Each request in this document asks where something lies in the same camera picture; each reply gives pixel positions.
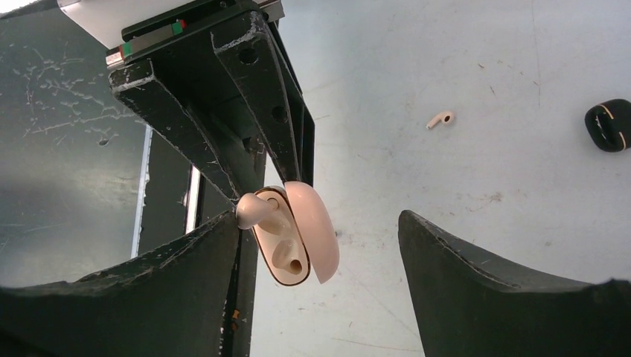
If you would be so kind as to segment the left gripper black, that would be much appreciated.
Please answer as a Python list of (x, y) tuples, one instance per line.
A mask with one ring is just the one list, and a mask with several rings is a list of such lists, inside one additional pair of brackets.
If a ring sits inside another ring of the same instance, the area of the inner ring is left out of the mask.
[(263, 186), (232, 129), (257, 128), (282, 181), (314, 182), (315, 123), (279, 36), (254, 1), (193, 1), (125, 28), (114, 97), (236, 203)]

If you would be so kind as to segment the black earbud charging case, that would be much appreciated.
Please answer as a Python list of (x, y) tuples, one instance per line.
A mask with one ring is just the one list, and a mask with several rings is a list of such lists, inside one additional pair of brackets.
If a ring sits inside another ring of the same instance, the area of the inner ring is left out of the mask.
[(630, 102), (613, 99), (593, 106), (584, 122), (590, 138), (604, 152), (630, 148)]

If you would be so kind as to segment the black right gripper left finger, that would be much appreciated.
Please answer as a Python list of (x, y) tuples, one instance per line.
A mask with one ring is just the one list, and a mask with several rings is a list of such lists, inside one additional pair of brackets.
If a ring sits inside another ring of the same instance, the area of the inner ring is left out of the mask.
[(240, 232), (228, 210), (73, 283), (1, 289), (3, 356), (217, 356)]

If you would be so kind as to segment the pink earbud with blue light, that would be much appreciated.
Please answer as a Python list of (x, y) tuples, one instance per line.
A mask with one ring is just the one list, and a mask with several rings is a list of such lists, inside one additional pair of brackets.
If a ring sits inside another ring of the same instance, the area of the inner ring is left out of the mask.
[(426, 124), (426, 128), (427, 129), (432, 129), (434, 128), (436, 125), (438, 125), (439, 123), (443, 123), (443, 124), (448, 124), (451, 123), (453, 121), (453, 119), (455, 118), (455, 115), (453, 112), (451, 111), (444, 111), (444, 112), (440, 112), (438, 114), (436, 114), (427, 124)]

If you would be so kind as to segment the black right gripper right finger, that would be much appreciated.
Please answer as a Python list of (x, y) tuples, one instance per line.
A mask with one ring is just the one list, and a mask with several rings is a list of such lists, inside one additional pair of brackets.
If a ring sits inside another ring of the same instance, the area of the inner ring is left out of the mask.
[(586, 283), (514, 263), (417, 213), (400, 254), (427, 356), (628, 356), (630, 282)]

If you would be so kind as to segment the pink earbud charging case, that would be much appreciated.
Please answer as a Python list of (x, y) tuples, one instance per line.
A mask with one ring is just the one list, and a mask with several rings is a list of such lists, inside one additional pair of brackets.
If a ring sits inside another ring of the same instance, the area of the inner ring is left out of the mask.
[(339, 244), (329, 212), (312, 186), (288, 181), (255, 193), (275, 206), (253, 226), (270, 274), (282, 286), (297, 286), (313, 275), (320, 284), (337, 272)]

